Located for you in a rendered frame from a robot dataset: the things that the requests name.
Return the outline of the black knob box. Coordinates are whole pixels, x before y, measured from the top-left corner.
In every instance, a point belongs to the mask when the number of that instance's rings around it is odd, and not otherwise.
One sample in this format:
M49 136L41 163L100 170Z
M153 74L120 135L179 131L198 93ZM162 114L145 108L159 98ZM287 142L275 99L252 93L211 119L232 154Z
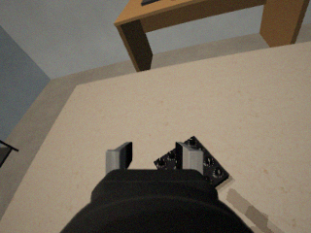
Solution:
M214 187L217 187L219 184L228 179L229 173L194 136L186 140L184 144L194 150L203 151L203 176L210 181ZM158 158L154 161L154 164L157 169L181 169L175 160L175 149Z

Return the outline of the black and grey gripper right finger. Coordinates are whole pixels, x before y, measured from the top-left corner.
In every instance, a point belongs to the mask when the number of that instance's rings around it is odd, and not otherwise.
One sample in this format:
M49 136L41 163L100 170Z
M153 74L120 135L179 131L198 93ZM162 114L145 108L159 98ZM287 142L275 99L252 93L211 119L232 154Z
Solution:
M176 142L175 160L181 169L197 170L203 175L202 150L194 150L182 142Z

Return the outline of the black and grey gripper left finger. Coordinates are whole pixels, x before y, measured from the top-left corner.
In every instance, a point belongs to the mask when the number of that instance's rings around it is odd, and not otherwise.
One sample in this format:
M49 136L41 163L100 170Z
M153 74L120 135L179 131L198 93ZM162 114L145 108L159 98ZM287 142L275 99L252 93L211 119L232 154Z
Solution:
M105 151L105 176L116 169L127 169L132 162L132 143L125 142L114 150Z

